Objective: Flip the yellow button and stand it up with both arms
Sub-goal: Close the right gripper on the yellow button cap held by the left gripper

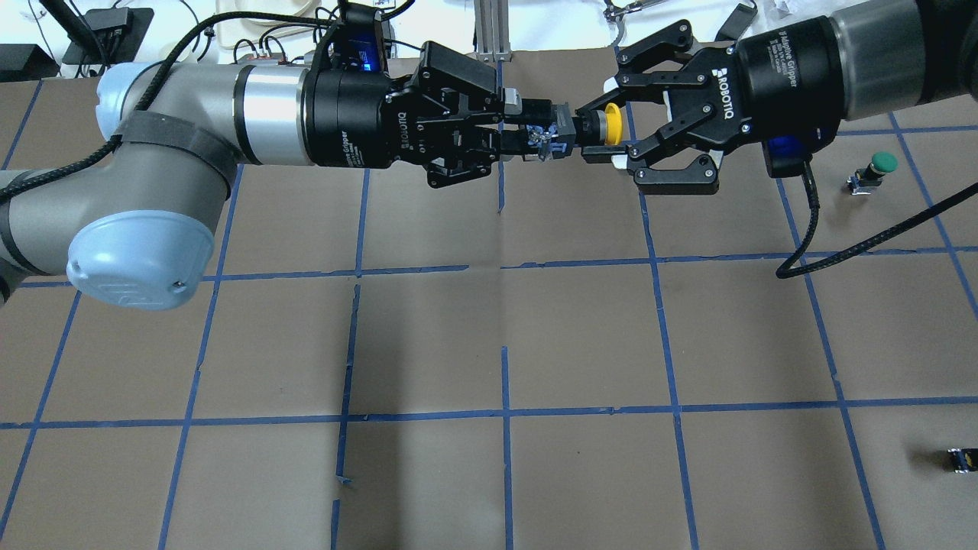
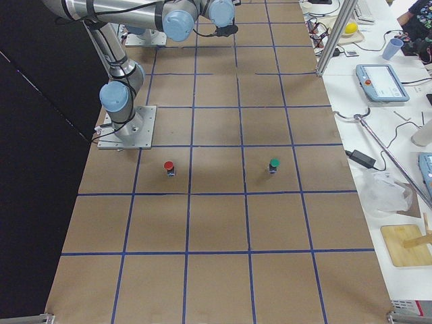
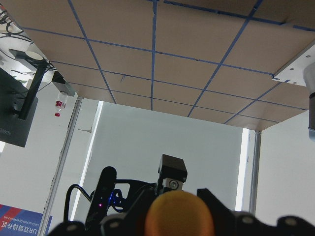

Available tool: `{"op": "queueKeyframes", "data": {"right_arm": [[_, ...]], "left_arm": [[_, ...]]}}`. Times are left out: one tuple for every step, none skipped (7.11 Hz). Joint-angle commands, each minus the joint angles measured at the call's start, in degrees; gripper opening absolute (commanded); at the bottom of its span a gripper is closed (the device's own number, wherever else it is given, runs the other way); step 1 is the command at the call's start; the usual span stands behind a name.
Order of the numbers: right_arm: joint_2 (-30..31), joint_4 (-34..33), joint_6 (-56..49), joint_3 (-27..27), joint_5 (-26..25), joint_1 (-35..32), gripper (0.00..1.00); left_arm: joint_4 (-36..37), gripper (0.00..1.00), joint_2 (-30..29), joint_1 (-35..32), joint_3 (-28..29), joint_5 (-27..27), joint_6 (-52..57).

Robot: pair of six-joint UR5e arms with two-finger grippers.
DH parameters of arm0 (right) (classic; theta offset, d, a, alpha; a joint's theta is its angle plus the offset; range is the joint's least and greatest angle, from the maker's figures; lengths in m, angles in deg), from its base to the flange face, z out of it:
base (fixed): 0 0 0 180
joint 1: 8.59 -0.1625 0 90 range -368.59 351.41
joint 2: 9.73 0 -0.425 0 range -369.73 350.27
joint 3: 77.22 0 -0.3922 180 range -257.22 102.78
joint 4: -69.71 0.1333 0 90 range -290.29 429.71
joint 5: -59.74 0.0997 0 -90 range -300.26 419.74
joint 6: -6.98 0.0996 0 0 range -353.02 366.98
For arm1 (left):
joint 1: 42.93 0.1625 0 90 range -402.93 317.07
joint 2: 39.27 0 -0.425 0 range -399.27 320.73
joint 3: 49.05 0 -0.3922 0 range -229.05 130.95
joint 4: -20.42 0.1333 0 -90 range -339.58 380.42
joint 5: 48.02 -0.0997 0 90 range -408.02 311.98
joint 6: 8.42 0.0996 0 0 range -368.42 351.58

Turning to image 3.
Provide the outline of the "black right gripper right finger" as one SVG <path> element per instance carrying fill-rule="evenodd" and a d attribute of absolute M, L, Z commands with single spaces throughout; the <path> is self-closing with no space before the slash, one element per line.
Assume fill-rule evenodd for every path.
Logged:
<path fill-rule="evenodd" d="M 276 236 L 277 228 L 260 222 L 251 213 L 228 209 L 207 188 L 197 189 L 197 196 L 209 209 L 217 236 Z"/>

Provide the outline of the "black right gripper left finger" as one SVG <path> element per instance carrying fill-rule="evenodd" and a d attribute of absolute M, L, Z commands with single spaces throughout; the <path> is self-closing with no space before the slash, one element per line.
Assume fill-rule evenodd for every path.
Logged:
<path fill-rule="evenodd" d="M 141 192 L 126 213 L 106 216 L 100 222 L 102 236 L 142 236 L 147 212 L 156 198 L 153 189 Z"/>

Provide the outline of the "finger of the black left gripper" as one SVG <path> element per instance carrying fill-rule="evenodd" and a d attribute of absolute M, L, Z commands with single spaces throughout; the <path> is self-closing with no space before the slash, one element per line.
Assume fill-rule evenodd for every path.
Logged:
<path fill-rule="evenodd" d="M 181 158 L 163 154 L 158 167 L 157 194 L 172 190 L 182 190 L 188 172 Z"/>

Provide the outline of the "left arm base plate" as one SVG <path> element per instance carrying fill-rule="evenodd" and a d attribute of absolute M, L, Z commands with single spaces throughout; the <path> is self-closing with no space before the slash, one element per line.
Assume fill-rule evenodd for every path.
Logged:
<path fill-rule="evenodd" d="M 315 89 L 315 41 L 282 66 L 273 80 Z"/>

